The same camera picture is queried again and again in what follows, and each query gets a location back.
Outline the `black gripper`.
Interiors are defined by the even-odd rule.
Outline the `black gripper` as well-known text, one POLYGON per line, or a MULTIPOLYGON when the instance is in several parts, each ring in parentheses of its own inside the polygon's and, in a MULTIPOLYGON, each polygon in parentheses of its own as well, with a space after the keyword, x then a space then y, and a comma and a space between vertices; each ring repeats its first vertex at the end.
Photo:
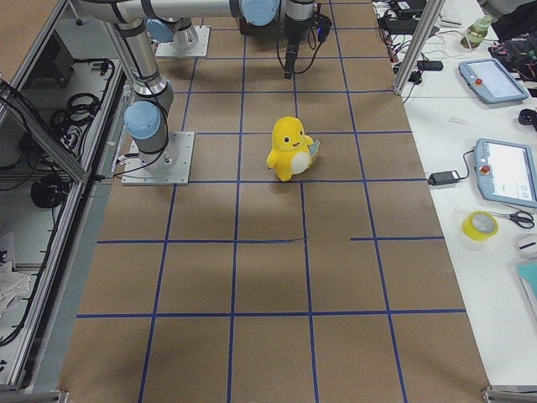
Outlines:
POLYGON ((295 62, 300 43, 307 40, 311 26, 311 18, 296 19, 288 14, 284 16, 284 37, 288 40, 285 63, 284 78, 291 79, 295 74, 295 62))

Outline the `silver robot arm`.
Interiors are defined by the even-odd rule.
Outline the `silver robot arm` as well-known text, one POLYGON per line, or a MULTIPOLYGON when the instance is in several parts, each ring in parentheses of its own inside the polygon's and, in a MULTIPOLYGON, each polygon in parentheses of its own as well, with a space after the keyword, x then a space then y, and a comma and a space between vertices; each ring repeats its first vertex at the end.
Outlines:
POLYGON ((282 21, 287 39, 282 64, 286 79, 299 73, 295 62, 300 43, 308 39, 312 29, 318 31, 318 43, 326 40, 321 7, 313 1, 142 1, 141 4, 150 18, 231 16, 244 18, 256 26, 267 25, 275 19, 282 21))
POLYGON ((169 145, 168 112, 173 89, 159 72, 145 19, 156 15, 150 1, 81 1, 83 10, 105 22, 137 96, 125 110, 124 128, 138 147, 140 167, 151 174, 176 162, 169 145))

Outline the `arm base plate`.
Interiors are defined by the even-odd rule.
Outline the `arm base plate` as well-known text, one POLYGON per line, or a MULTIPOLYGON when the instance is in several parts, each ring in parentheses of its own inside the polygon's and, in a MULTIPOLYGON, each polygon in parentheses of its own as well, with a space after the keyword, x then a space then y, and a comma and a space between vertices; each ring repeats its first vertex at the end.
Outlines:
POLYGON ((171 42, 158 44, 155 56, 160 59, 204 58, 208 52, 210 33, 211 27, 206 25, 192 25, 180 30, 171 42))
MULTIPOLYGON (((167 148, 148 168, 144 166, 152 160, 146 154, 141 154, 142 159, 137 155, 127 160, 125 165, 127 173, 122 174, 122 184, 125 186, 187 185, 194 142, 194 132, 170 133, 167 148)), ((129 152, 138 154, 138 146, 133 140, 129 152)))

